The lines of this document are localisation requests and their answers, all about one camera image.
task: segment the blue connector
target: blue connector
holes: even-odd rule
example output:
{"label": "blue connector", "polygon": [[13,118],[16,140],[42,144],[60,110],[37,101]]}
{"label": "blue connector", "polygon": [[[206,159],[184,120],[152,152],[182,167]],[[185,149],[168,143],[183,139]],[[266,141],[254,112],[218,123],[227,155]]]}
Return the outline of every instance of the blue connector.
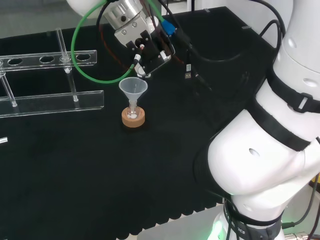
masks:
{"label": "blue connector", "polygon": [[169,36],[175,33],[175,30],[176,30],[175,26],[173,26],[167,20],[164,20],[162,22],[162,26],[163,26],[163,29],[165,30],[166,34],[168,34]]}

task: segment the metal cylinder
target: metal cylinder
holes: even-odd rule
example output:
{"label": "metal cylinder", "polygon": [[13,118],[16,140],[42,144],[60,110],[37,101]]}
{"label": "metal cylinder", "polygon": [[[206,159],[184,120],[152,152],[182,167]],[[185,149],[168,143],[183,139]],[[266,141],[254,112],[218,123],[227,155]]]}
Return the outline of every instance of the metal cylinder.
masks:
{"label": "metal cylinder", "polygon": [[305,232],[299,232],[296,234],[288,234],[285,235],[285,240],[307,240],[308,239],[308,234]]}
{"label": "metal cylinder", "polygon": [[111,3],[105,11],[105,18],[118,30],[130,22],[143,9],[139,0],[119,0]]}

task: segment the black cable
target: black cable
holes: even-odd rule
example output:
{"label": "black cable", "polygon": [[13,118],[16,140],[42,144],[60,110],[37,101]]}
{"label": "black cable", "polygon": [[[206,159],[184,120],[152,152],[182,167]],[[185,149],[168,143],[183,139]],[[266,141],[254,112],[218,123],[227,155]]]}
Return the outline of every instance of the black cable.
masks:
{"label": "black cable", "polygon": [[98,31],[99,31],[99,27],[100,27],[101,18],[102,18],[105,10],[107,9],[107,7],[109,6],[110,3],[111,3],[111,1],[108,1],[105,5],[103,5],[103,7],[102,7],[102,9],[101,9],[101,11],[99,13],[99,16],[98,16],[98,18],[96,20],[96,28],[97,28]]}
{"label": "black cable", "polygon": [[278,36],[278,38],[277,38],[276,47],[275,47],[275,57],[277,57],[278,52],[279,52],[279,49],[280,49],[280,47],[281,47],[282,38],[283,38],[279,21],[276,20],[276,19],[271,20],[271,21],[265,26],[265,28],[262,30],[262,32],[259,34],[259,36],[262,37],[262,36],[267,32],[267,30],[271,27],[272,24],[276,24],[276,27],[277,27],[277,36]]}
{"label": "black cable", "polygon": [[[235,229],[238,229],[238,221],[234,221],[234,227]],[[240,237],[237,231],[235,232],[235,236],[236,236],[236,240],[240,240]]]}
{"label": "black cable", "polygon": [[207,63],[211,63],[211,64],[217,64],[217,63],[227,63],[227,62],[231,62],[233,60],[236,60],[237,58],[241,57],[244,53],[246,53],[248,50],[244,50],[240,53],[238,53],[237,55],[227,58],[227,59],[222,59],[222,60],[213,60],[213,59],[209,59],[206,58],[204,56],[201,56],[200,53],[192,46],[189,46],[189,50],[191,53],[193,53],[198,59],[202,60],[203,62],[207,62]]}
{"label": "black cable", "polygon": [[167,5],[162,1],[158,0],[158,2],[164,7],[164,9],[169,13],[170,17],[173,20],[173,23],[175,24],[175,27],[178,27],[182,29],[181,25],[179,24],[178,20],[176,19],[175,15],[172,13],[172,11],[167,7]]}
{"label": "black cable", "polygon": [[318,223],[319,223],[319,218],[320,218],[320,203],[319,203],[319,207],[318,207],[318,212],[316,213],[316,217],[315,217],[315,222],[314,222],[314,225],[313,225],[313,228],[308,236],[308,239],[307,240],[310,240],[312,239],[317,227],[318,227]]}
{"label": "black cable", "polygon": [[320,235],[318,234],[313,234],[311,239],[320,239]]}
{"label": "black cable", "polygon": [[296,221],[296,222],[284,222],[284,223],[282,223],[282,229],[293,228],[296,225],[302,223],[306,219],[306,217],[308,216],[308,214],[310,212],[310,209],[312,207],[312,203],[314,202],[314,199],[315,199],[315,193],[316,193],[316,190],[317,190],[318,181],[319,181],[319,173],[315,177],[315,183],[313,185],[313,189],[312,189],[312,194],[311,194],[309,205],[308,205],[304,215],[301,217],[301,219],[299,221]]}
{"label": "black cable", "polygon": [[203,85],[204,87],[206,87],[210,92],[214,92],[215,95],[219,96],[220,98],[223,99],[235,99],[235,97],[237,97],[237,95],[241,92],[241,90],[244,88],[244,86],[247,85],[248,81],[249,81],[249,76],[242,76],[242,79],[240,81],[240,83],[238,84],[238,86],[235,88],[235,91],[232,94],[224,94],[221,90],[217,90],[215,87],[212,87],[197,71],[197,69],[195,68],[195,66],[192,66],[192,71],[194,73],[195,78],[198,80],[198,82]]}
{"label": "black cable", "polygon": [[298,225],[298,224],[302,223],[306,219],[307,215],[309,214],[311,206],[312,206],[312,203],[314,202],[314,199],[315,199],[315,193],[316,193],[316,190],[317,190],[318,181],[319,181],[319,173],[315,177],[315,183],[313,185],[309,206],[306,209],[306,211],[305,211],[304,215],[302,216],[302,218],[299,221],[295,222],[294,225]]}
{"label": "black cable", "polygon": [[271,4],[269,4],[263,0],[250,0],[250,1],[262,4],[262,5],[266,6],[267,8],[269,8],[274,13],[276,18],[279,20],[280,29],[282,32],[282,37],[284,37],[286,35],[286,26],[285,26],[284,20],[282,19],[280,13],[275,9],[275,7],[273,7]]}
{"label": "black cable", "polygon": [[154,15],[154,12],[152,11],[152,7],[151,7],[150,4],[149,4],[149,12],[150,12],[150,18],[152,20],[152,24],[154,26],[154,30],[158,33],[158,38],[159,38],[159,40],[161,42],[162,48],[164,49],[165,52],[168,51],[171,55],[173,55],[174,48],[172,48],[171,40],[168,37],[167,33],[164,31],[163,25],[162,25],[162,23],[160,21],[159,21],[159,25],[161,26],[161,28],[160,28],[160,31],[158,31],[157,25],[156,25],[156,21],[155,21],[155,15]]}
{"label": "black cable", "polygon": [[191,0],[191,12],[195,11],[195,1],[196,0]]}
{"label": "black cable", "polygon": [[[266,31],[270,28],[270,26],[272,24],[276,24],[277,25],[277,43],[276,43],[276,48],[275,48],[275,58],[274,60],[276,59],[277,55],[278,55],[278,52],[279,52],[279,49],[281,47],[281,43],[282,43],[282,33],[281,33],[281,28],[280,28],[280,24],[279,24],[279,21],[278,20],[272,20],[270,21],[266,26],[265,28],[263,29],[263,31],[260,33],[260,37],[262,37]],[[189,46],[189,50],[197,57],[199,58],[200,60],[204,61],[204,62],[207,62],[207,63],[212,63],[212,64],[216,64],[216,63],[227,63],[227,62],[231,62],[231,61],[234,61],[236,60],[237,58],[241,57],[244,53],[246,53],[248,50],[244,50],[240,53],[238,53],[237,55],[233,56],[233,57],[230,57],[228,59],[223,59],[223,60],[213,60],[213,59],[209,59],[209,58],[206,58],[206,57],[203,57],[200,55],[200,53],[195,49],[193,48],[192,45]]]}
{"label": "black cable", "polygon": [[228,221],[228,231],[226,233],[226,238],[225,240],[229,240],[230,239],[230,233],[231,233],[231,224],[232,224],[232,217],[229,217],[229,221]]}
{"label": "black cable", "polygon": [[266,31],[271,27],[272,24],[276,24],[280,28],[279,21],[276,19],[273,19],[265,26],[265,28],[262,30],[262,32],[259,34],[259,36],[262,37],[263,35],[265,35]]}

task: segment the black fabric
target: black fabric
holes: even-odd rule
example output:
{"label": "black fabric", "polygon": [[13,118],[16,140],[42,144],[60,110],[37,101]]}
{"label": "black fabric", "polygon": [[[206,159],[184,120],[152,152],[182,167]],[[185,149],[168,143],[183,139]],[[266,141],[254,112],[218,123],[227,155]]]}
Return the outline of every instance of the black fabric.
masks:
{"label": "black fabric", "polygon": [[250,101],[246,109],[264,131],[288,148],[300,152],[310,145],[309,141],[296,136],[282,126],[271,114],[260,106],[255,97]]}
{"label": "black fabric", "polygon": [[[314,100],[310,94],[299,93],[290,88],[276,75],[273,67],[267,71],[267,80],[272,91],[289,104],[296,112],[320,114],[320,101]],[[299,108],[304,98],[307,98],[307,101],[303,108]]]}
{"label": "black fabric", "polygon": [[[177,15],[193,45],[208,58],[192,61],[212,91],[185,80],[185,67],[172,58],[147,79],[138,104],[146,123],[126,129],[121,112],[128,100],[117,84],[103,85],[74,69],[78,92],[104,90],[104,109],[0,119],[0,237],[9,240],[115,240],[138,234],[181,214],[211,208],[221,199],[193,178],[193,159],[221,127],[244,107],[265,79],[272,48],[227,8]],[[63,30],[70,50],[73,29]],[[127,66],[127,50],[109,25],[104,38]],[[83,70],[102,80],[126,70],[96,39],[96,27],[83,27],[76,50],[98,50],[98,63]],[[58,52],[55,32],[0,39],[0,54]],[[184,58],[185,49],[176,47]],[[69,92],[63,69],[8,72],[18,96]],[[0,96],[5,91],[0,87]]]}
{"label": "black fabric", "polygon": [[[225,202],[223,206],[225,219],[231,218],[231,228],[239,237],[244,240],[274,240],[281,231],[281,217],[282,214],[272,221],[257,221],[237,213],[229,202]],[[259,226],[265,228],[254,228],[252,226]]]}

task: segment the green tube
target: green tube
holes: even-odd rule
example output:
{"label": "green tube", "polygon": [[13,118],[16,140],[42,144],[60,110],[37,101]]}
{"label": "green tube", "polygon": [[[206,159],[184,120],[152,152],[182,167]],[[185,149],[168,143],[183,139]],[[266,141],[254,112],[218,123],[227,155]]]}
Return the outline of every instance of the green tube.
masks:
{"label": "green tube", "polygon": [[158,17],[158,19],[160,20],[160,22],[163,22],[165,19],[162,17],[161,12],[159,11],[159,9],[157,8],[157,6],[155,5],[155,3],[152,0],[147,0],[148,3],[150,4],[150,6],[153,8],[156,16]]}
{"label": "green tube", "polygon": [[80,22],[78,23],[78,25],[76,26],[76,29],[74,31],[73,37],[72,37],[72,42],[71,42],[71,58],[72,58],[72,63],[74,64],[74,67],[77,69],[77,71],[84,76],[85,78],[98,83],[98,84],[114,84],[117,82],[120,82],[122,79],[126,78],[132,71],[132,69],[135,67],[134,64],[132,64],[130,66],[130,68],[128,69],[128,71],[122,75],[121,77],[114,79],[114,80],[98,80],[95,79],[89,75],[87,75],[85,72],[83,72],[81,70],[81,68],[78,66],[77,61],[76,61],[76,56],[75,56],[75,45],[76,45],[76,40],[77,40],[77,36],[79,33],[79,30],[81,28],[81,26],[84,24],[85,20],[98,8],[102,7],[104,4],[107,3],[107,0],[102,0],[101,2],[99,2],[97,5],[95,5],[92,9],[90,9],[84,16],[83,18],[80,20]]}

